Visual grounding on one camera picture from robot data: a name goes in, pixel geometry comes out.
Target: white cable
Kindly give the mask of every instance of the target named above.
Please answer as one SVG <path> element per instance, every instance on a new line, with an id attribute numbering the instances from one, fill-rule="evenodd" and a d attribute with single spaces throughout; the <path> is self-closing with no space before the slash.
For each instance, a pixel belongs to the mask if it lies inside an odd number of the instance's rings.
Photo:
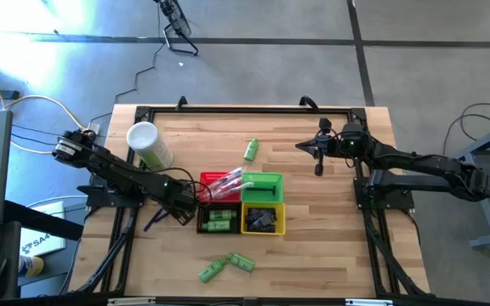
<path id="1" fill-rule="evenodd" d="M 81 125 L 81 123 L 75 118 L 75 116 L 73 116 L 73 114 L 63 105 L 61 104 L 61 102 L 59 102 L 58 100 L 55 100 L 55 99 L 52 99 L 50 97 L 47 97 L 47 96 L 42 96 L 42 95 L 29 95 L 29 96 L 24 96 L 22 98 L 19 98 L 19 99 L 16 99 L 15 101 L 5 105 L 5 102 L 3 101 L 3 96 L 1 95 L 0 93 L 0 101 L 1 101 L 1 106 L 2 106 L 2 111 L 5 111 L 7 110 L 10 106 L 12 105 L 15 105 L 16 103 L 18 102 L 21 102 L 25 99 L 46 99 L 52 103 L 55 103 L 57 104 L 59 107 L 61 107 L 66 113 L 67 115 L 75 122 L 75 124 L 77 124 L 77 126 L 79 128 L 81 128 L 82 130 L 85 130 L 86 128 Z M 23 146 L 21 145 L 18 145 L 16 144 L 13 140 L 10 141 L 10 143 L 19 148 L 19 149 L 22 149 L 22 150 L 25 150 L 25 151 L 28 151 L 28 152 L 31 152 L 31 153 L 37 153 L 37 154 L 44 154 L 44 155 L 49 155 L 49 154 L 52 154 L 51 151 L 40 151 L 40 150 L 32 150 L 32 149 L 27 149 L 27 148 L 24 148 Z"/>
<path id="2" fill-rule="evenodd" d="M 56 197 L 53 197 L 53 198 L 50 198 L 50 199 L 45 199 L 45 200 L 40 200 L 40 201 L 36 201 L 35 203 L 32 203 L 32 204 L 28 204 L 26 205 L 26 207 L 33 207 L 33 206 L 36 206 L 37 204 L 41 204 L 41 203 L 44 203 L 46 201 L 54 201 L 54 200 L 63 200 L 63 199 L 76 199 L 76 198 L 87 198 L 88 196 L 86 195 L 63 195 L 63 196 L 56 196 Z"/>

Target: green cylinder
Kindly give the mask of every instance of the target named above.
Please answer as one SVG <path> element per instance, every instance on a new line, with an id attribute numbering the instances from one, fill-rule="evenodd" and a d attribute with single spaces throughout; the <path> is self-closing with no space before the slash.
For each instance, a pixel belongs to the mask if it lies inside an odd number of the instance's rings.
<path id="1" fill-rule="evenodd" d="M 222 271 L 225 264 L 226 261 L 224 259 L 213 261 L 204 271 L 198 274 L 198 276 L 200 276 L 200 280 L 202 280 L 204 284 L 210 281 L 215 275 Z"/>
<path id="2" fill-rule="evenodd" d="M 231 209 L 209 211 L 209 220 L 230 220 L 237 217 L 237 212 Z"/>
<path id="3" fill-rule="evenodd" d="M 202 224 L 202 230 L 230 231 L 230 220 L 209 221 L 205 224 Z"/>
<path id="4" fill-rule="evenodd" d="M 245 258 L 238 253 L 228 253 L 226 256 L 228 260 L 230 260 L 230 264 L 235 265 L 238 268 L 244 269 L 247 272 L 253 272 L 254 269 L 254 261 L 249 258 Z"/>
<path id="5" fill-rule="evenodd" d="M 245 161 L 252 162 L 254 161 L 254 157 L 256 156 L 256 151 L 259 149 L 259 140 L 253 139 L 250 143 L 248 143 L 247 150 L 245 151 L 245 155 L 243 159 Z"/>

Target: yellow box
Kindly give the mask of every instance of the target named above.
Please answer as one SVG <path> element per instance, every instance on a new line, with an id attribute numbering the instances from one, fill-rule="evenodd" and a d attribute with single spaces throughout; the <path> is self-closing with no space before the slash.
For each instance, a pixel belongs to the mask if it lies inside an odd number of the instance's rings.
<path id="1" fill-rule="evenodd" d="M 249 208 L 275 208 L 277 220 L 274 222 L 276 226 L 275 233 L 260 233 L 247 231 L 247 217 Z M 247 235 L 285 235 L 285 203 L 246 203 L 242 204 L 242 234 Z"/>

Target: wooden table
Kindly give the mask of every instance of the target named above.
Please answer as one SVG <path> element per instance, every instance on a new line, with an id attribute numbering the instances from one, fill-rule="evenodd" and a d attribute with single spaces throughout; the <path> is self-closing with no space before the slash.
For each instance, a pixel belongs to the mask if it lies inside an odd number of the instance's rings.
<path id="1" fill-rule="evenodd" d="M 115 105 L 109 126 L 105 146 L 123 159 L 128 153 L 126 133 L 134 123 L 136 106 Z M 369 107 L 366 111 L 371 134 L 395 145 L 388 110 Z M 352 189 L 355 171 L 342 159 L 326 158 L 324 175 L 316 177 L 316 161 L 294 148 L 296 143 L 313 138 L 319 117 L 156 114 L 154 123 L 175 155 L 174 166 L 187 169 L 195 179 L 200 172 L 229 171 L 245 164 L 248 171 L 282 173 L 287 234 L 199 235 L 196 220 L 183 227 L 173 218 L 144 232 L 143 227 L 158 209 L 157 204 L 148 203 L 140 209 L 126 296 L 374 297 L 362 213 L 356 210 Z M 347 122 L 341 115 L 326 117 L 337 131 Z M 259 151 L 254 162 L 246 163 L 242 156 L 252 138 L 259 140 Z M 186 179 L 180 172 L 168 174 Z M 84 225 L 70 289 L 82 285 L 105 256 L 114 214 L 114 209 L 100 209 Z M 428 291 L 413 224 L 398 211 L 387 212 L 387 223 L 396 258 L 417 285 Z M 208 284 L 202 284 L 198 273 L 228 252 L 254 260 L 254 272 L 228 265 Z M 116 262 L 113 284 L 120 258 Z M 385 262 L 380 266 L 386 279 Z"/>

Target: gray floor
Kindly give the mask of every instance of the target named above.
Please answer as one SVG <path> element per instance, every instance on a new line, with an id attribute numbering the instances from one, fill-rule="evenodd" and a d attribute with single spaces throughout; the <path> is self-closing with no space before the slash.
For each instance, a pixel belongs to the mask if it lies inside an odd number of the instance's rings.
<path id="1" fill-rule="evenodd" d="M 9 5 L 3 12 L 0 7 L 0 16 L 8 21 L 0 23 L 0 88 L 59 99 L 84 124 L 111 111 L 115 94 L 134 87 L 135 72 L 151 65 L 159 46 L 39 43 L 2 36 L 3 31 L 57 29 L 60 34 L 155 37 L 157 11 L 151 0 L 54 0 L 45 1 L 46 7 L 40 1 L 21 3 L 27 5 Z M 353 38 L 345 0 L 182 0 L 181 4 L 194 37 Z M 490 41 L 490 1 L 356 0 L 356 10 L 363 39 Z M 163 49 L 157 68 L 138 78 L 138 91 L 123 95 L 117 103 L 175 103 L 185 95 L 192 104 L 296 105 L 307 94 L 319 105 L 365 105 L 352 46 L 198 47 L 197 58 Z M 401 150 L 442 153 L 449 123 L 467 105 L 490 102 L 490 48 L 368 47 L 365 56 L 375 104 L 389 107 Z M 473 112 L 490 116 L 490 107 Z M 475 136 L 490 131 L 490 122 L 481 118 L 466 121 Z M 41 100 L 17 105 L 14 122 L 56 133 L 75 128 L 60 109 Z M 106 127 L 108 118 L 100 123 Z M 455 128 L 447 153 L 470 142 Z M 76 186 L 87 182 L 85 170 L 11 149 L 7 198 L 12 201 L 78 194 Z M 415 201 L 431 290 L 446 298 L 490 302 L 490 247 L 475 252 L 468 244 L 488 233 L 480 206 L 431 193 L 416 193 Z"/>

